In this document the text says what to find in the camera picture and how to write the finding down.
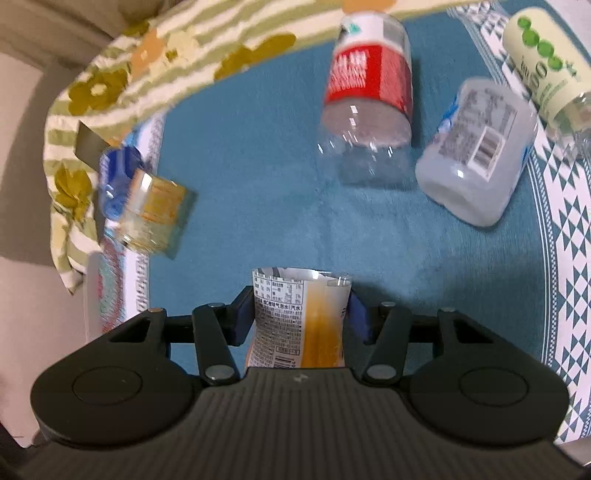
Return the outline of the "orange label cut bottle cup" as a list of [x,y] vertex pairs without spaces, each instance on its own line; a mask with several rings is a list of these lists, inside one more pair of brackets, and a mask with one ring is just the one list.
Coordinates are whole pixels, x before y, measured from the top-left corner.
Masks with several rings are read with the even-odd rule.
[[345,274],[302,268],[252,271],[254,334],[247,367],[339,368],[352,290]]

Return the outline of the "yellow orange label bottle cup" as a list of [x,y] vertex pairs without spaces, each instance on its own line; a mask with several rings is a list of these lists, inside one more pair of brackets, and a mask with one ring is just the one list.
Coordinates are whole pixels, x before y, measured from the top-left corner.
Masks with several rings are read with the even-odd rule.
[[185,186],[138,169],[115,238],[132,251],[173,259],[195,200],[197,194]]

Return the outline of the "red label clear bottle cup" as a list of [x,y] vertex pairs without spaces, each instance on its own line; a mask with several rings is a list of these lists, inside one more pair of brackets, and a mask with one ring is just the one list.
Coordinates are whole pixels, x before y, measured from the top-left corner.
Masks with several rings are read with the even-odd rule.
[[414,111],[410,40],[375,11],[342,18],[318,136],[318,162],[346,185],[409,189]]

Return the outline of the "white frosted bottle cup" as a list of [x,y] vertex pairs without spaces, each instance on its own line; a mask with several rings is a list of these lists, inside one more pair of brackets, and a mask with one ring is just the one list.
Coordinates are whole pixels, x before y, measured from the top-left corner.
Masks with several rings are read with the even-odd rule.
[[417,161],[419,187],[463,222],[494,226],[525,168],[537,125],[534,108],[510,88],[467,79]]

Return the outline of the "blue label bottle cup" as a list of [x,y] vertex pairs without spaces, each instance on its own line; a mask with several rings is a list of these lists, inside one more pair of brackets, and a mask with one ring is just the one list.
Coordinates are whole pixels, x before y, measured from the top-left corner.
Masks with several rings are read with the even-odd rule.
[[140,152],[133,146],[106,149],[99,160],[98,202],[104,218],[103,232],[112,235],[127,201],[132,178],[144,167]]

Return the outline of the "green dot label bottle cup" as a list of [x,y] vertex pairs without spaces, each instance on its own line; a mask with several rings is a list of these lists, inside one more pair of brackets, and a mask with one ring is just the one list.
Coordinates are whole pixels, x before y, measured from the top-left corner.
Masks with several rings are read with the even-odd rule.
[[513,15],[503,47],[539,116],[565,155],[590,158],[590,63],[550,14],[538,7]]

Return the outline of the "teal patterned table cloth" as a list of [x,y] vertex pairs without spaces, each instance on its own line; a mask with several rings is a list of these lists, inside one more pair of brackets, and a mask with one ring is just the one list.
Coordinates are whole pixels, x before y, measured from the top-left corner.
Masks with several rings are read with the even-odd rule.
[[130,139],[197,197],[173,258],[107,242],[87,279],[88,324],[147,307],[170,314],[231,300],[259,267],[352,276],[363,300],[451,307],[551,369],[570,406],[558,437],[590,433],[590,166],[540,133],[501,220],[476,229],[418,188],[325,177],[318,120],[332,45],[224,80],[155,116]]

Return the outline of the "grey open laptop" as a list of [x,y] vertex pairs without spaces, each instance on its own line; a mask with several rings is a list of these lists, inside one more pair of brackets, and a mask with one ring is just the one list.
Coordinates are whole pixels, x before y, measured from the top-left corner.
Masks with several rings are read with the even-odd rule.
[[[74,153],[79,160],[90,166],[97,174],[100,174],[100,158],[107,147],[108,144],[99,135],[83,122],[78,122]],[[98,241],[101,241],[104,235],[105,218],[100,211],[98,186],[94,195],[93,218],[96,223]]]

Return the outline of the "floral striped bed quilt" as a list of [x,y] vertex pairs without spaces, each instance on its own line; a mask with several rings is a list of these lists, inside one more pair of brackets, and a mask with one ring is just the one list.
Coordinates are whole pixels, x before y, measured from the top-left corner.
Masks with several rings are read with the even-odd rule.
[[83,282],[98,251],[92,198],[98,173],[75,154],[80,126],[118,146],[140,123],[263,61],[332,40],[346,13],[399,20],[448,1],[183,1],[132,26],[95,57],[50,107],[43,170],[51,197],[50,252],[64,287]]

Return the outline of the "beige curtain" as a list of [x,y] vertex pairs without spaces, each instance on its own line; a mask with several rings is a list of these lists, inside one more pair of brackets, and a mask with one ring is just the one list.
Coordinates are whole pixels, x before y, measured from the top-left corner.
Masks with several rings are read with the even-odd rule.
[[124,30],[176,5],[159,0],[5,0],[1,52],[40,69],[55,60],[84,66]]

